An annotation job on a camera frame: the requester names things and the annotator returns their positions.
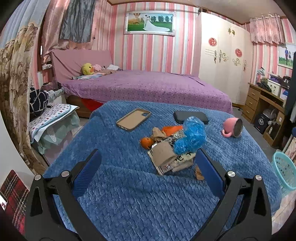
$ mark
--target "red cloth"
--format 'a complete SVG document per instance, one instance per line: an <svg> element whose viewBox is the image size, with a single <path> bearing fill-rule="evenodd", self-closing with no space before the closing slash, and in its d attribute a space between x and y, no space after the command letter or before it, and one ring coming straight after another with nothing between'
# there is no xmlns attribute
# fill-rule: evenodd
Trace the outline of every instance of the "red cloth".
<svg viewBox="0 0 296 241"><path fill-rule="evenodd" d="M14 170L11 170L1 187L1 192L8 200L5 209L6 216L11 220L15 228L24 235L26 202L29 190Z"/></svg>
<svg viewBox="0 0 296 241"><path fill-rule="evenodd" d="M94 111L100 106L102 106L104 103L92 100L92 99L83 99L81 98L81 102L85 105L86 108L88 108L90 111Z"/></svg>

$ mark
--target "wooden desk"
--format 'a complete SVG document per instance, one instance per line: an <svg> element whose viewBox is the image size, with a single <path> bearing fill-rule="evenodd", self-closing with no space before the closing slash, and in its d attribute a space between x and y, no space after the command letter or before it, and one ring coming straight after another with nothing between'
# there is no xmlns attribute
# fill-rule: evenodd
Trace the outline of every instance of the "wooden desk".
<svg viewBox="0 0 296 241"><path fill-rule="evenodd" d="M258 114L262 113L270 105L279 110L277 116L277 123L280 125L278 133L276 134L274 140L268 134L271 126L268 126L263 133L263 138L268 142L269 145L276 147L279 141L283 137L283 129L285 120L285 109L283 108L284 101L278 96L262 89L256 85L249 83L249 92L243 108L242 116L251 124L254 123L255 118Z"/></svg>

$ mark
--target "crumpled blue plastic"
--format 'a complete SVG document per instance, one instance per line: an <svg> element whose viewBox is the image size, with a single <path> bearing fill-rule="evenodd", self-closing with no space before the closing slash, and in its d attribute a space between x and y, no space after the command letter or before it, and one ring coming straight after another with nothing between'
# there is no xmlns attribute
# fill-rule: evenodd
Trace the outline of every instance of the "crumpled blue plastic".
<svg viewBox="0 0 296 241"><path fill-rule="evenodd" d="M185 137L174 144L174 152L178 155L196 152L206 141L205 124L197 117L190 116L183 123Z"/></svg>

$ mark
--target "backpack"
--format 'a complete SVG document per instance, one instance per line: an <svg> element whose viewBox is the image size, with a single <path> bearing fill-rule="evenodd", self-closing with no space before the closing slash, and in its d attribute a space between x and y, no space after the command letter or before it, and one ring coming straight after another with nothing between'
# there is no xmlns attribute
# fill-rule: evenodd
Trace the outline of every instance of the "backpack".
<svg viewBox="0 0 296 241"><path fill-rule="evenodd" d="M42 114L48 104L48 93L30 88L30 121Z"/></svg>

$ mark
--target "curtain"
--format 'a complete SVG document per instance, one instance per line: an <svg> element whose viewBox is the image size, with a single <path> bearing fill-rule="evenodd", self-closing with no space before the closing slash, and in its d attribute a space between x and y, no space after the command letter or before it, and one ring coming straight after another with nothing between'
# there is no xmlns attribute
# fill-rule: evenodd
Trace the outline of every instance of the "curtain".
<svg viewBox="0 0 296 241"><path fill-rule="evenodd" d="M90 42L95 2L96 0L70 0L63 18L60 39L76 43Z"/></svg>
<svg viewBox="0 0 296 241"><path fill-rule="evenodd" d="M251 40L254 43L281 44L285 42L283 26L277 14L250 18Z"/></svg>
<svg viewBox="0 0 296 241"><path fill-rule="evenodd" d="M49 1L24 0L0 36L0 110L13 144L34 174L42 174L45 168L30 145L28 75L34 40Z"/></svg>
<svg viewBox="0 0 296 241"><path fill-rule="evenodd" d="M42 63L49 62L52 49L91 49L96 25L92 25L91 39L87 43L75 43L70 40L59 39L61 24L70 0L51 0L45 13L42 32ZM93 19L98 17L100 0L96 1Z"/></svg>

